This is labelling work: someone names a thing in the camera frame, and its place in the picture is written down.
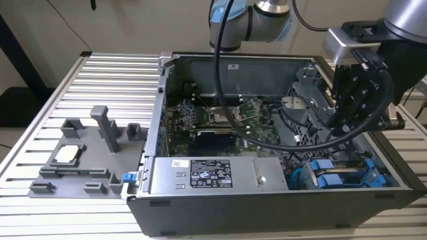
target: black cable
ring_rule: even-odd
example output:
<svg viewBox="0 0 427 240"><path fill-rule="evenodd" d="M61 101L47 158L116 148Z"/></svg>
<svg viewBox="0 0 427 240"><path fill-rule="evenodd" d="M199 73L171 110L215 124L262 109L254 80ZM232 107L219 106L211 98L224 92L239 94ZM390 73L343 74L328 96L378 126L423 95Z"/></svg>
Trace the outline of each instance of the black cable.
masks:
<svg viewBox="0 0 427 240"><path fill-rule="evenodd" d="M4 144L1 144L1 143L0 143L0 146L1 146L1 147L5 147L7 149L12 149L12 147L11 147L11 146L4 145Z"/></svg>
<svg viewBox="0 0 427 240"><path fill-rule="evenodd" d="M350 131L344 136L335 138L332 141L314 144L314 145L286 146L286 145L270 144L270 143L266 143L266 142L262 142L262 141L254 139L252 137L247 136L244 131L241 131L241 129L236 125L233 116L232 116L232 114L228 110L228 107L227 107L223 86L221 86L221 78L220 78L220 53L221 53L223 35L224 35L227 18L229 15L229 11L231 11L233 2L235 2L235 0L227 1L224 13L221 15L220 22L219 22L219 30L217 30L217 34L216 34L215 51L213 51L213 73L215 73L215 88L216 88L219 103L223 108L223 112L225 114L229 125L233 128L235 132L240 135L241 138L244 138L252 144L260 146L262 148L267 148L267 149L271 149L275 151L282 151L282 152L318 151L318 150L328 149L330 147L339 145L339 144L347 142L348 140L354 139L356 136L359 136L359 134L362 134L366 131L366 129L370 127L371 123L374 121L378 121L379 117L384 113L384 110L388 107L388 105L392 101L392 98L394 98L392 78L391 78L388 72L386 71L386 69L383 68L384 66L380 66L378 63L374 68L374 75L384 81L383 98L382 98L382 100L378 104L378 108L372 112L372 114L366 118L363 123L352 131Z"/></svg>
<svg viewBox="0 0 427 240"><path fill-rule="evenodd" d="M315 31L315 32L327 32L328 31L328 29L330 29L328 27L314 27L304 21L302 15L300 15L299 9L296 7L296 0L292 0L292 7L294 7L294 12L298 17L298 20L300 21L300 24L303 24L303 26L307 29L310 29L311 31Z"/></svg>
<svg viewBox="0 0 427 240"><path fill-rule="evenodd" d="M211 4L208 6L208 15L207 15L208 28L211 28L211 12L212 12L213 2L215 0L211 0Z"/></svg>
<svg viewBox="0 0 427 240"><path fill-rule="evenodd" d="M423 111L424 111L424 107L422 107L422 108L418 110L418 113L416 113L416 115L415 115L415 119L419 119Z"/></svg>
<svg viewBox="0 0 427 240"><path fill-rule="evenodd" d="M336 153L340 153L340 152L346 152L348 149L340 149L340 150L335 150L335 151L331 151L330 154L336 154Z"/></svg>
<svg viewBox="0 0 427 240"><path fill-rule="evenodd" d="M287 113L287 111L284 111L283 109L279 109L279 113L282 113L284 115L284 117L287 118L287 120L290 120L294 124L302 126L303 128L306 128L311 133L318 132L320 129L296 121Z"/></svg>
<svg viewBox="0 0 427 240"><path fill-rule="evenodd" d="M52 4L52 2L49 0L45 0L48 2L48 4L52 6L52 8L55 9L56 13L59 14L60 18L64 20L67 27L69 28L69 30L73 32L73 34L79 37L79 39L81 40L81 42L84 43L84 45L87 46L88 50L92 52L92 48L89 47L89 45L87 44L87 42L83 40L83 38L80 37L80 35L76 33L76 31L73 30L73 28L69 26L64 16L61 15L60 11L57 10L57 8L55 7L55 5Z"/></svg>
<svg viewBox="0 0 427 240"><path fill-rule="evenodd" d="M415 90L415 87L412 87L411 91L408 92L408 95L407 95L407 97L406 97L406 99L404 99L404 102L403 102L403 106L407 105L407 101L408 101L408 99L410 99L410 97L411 97L411 94L412 94L414 90Z"/></svg>
<svg viewBox="0 0 427 240"><path fill-rule="evenodd" d="M294 130L294 128L291 127L291 125L288 124L287 120L286 120L286 116L283 115L284 110L279 109L279 117L282 120L282 123L284 124L286 128L294 133L294 136L299 135L299 133Z"/></svg>

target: power supply label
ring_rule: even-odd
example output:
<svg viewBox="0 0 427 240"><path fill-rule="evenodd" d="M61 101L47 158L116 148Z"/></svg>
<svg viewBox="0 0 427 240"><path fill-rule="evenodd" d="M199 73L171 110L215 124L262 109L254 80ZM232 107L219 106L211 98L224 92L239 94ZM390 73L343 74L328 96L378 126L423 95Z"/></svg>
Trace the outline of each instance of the power supply label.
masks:
<svg viewBox="0 0 427 240"><path fill-rule="evenodd" d="M191 160L192 188L232 188L232 168L229 160Z"/></svg>

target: robotic arm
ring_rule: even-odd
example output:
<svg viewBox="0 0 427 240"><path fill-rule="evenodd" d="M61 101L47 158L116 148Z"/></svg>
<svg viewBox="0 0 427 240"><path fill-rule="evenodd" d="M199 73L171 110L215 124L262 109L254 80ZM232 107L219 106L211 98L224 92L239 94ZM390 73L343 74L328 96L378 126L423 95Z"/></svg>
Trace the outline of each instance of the robotic arm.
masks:
<svg viewBox="0 0 427 240"><path fill-rule="evenodd" d="M216 1L212 6L212 47L217 40L224 3ZM379 102L391 92L390 106L380 117L370 121L363 131L404 128L395 105L427 74L426 12L424 0L391 0L383 19L346 22L342 27L330 29L310 27L298 16L311 30L327 31L323 48L336 64L331 90L331 97L336 101L335 114L327 123L334 128L334 136L344 136L344 129L352 130L364 124L379 108ZM244 0L236 0L223 29L220 51L237 50L241 41L280 40L291 24L287 0L258 0L254 6L247 6ZM392 81L387 82L380 77L379 69L386 69Z"/></svg>
<svg viewBox="0 0 427 240"><path fill-rule="evenodd" d="M225 0L217 0L212 5L209 15L209 45L212 48L225 2ZM227 18L220 51L236 51L243 41L267 43L279 41L287 35L290 27L288 0L258 0L254 6L247 5L247 0L236 0Z"/></svg>

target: gray metal panel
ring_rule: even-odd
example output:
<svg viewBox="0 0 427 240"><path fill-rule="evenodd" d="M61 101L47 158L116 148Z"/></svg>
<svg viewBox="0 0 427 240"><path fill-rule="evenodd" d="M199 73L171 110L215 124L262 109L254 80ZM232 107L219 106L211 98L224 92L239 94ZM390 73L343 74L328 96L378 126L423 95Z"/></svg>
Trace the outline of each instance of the gray metal panel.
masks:
<svg viewBox="0 0 427 240"><path fill-rule="evenodd" d="M153 57L147 55L93 54L92 56L103 57L96 58L96 60L117 61L117 64L139 61L156 63ZM51 106L56 106L55 109L63 106L57 102L65 92L72 75L71 73L65 77L51 101L40 111L37 118L0 164L0 173L4 172L0 178L0 237L8 236L4 238L8 240L148 239L143 235L127 203L121 199L37 199L27 197L29 184L37 177L41 164L48 161L52 153L51 150L29 151L28 146L32 143L37 144L37 138L56 141L61 138L60 126L41 129L41 125L49 116ZM103 101L108 101L113 106L129 109L135 107L132 104L140 106L140 103L143 103L143 101L131 102L109 99ZM85 104L99 105L92 104L88 100L81 101L81 103L80 106L85 106ZM419 145L418 149L407 149L414 142L427 144L427 133L402 107L399 112L410 123L410 128L386 132L384 135L392 145L399 148L400 155L427 185L427 146ZM195 236L192 239L424 240L427 238L426 226L427 197L423 197L403 209L380 212L359 228L351 230Z"/></svg>

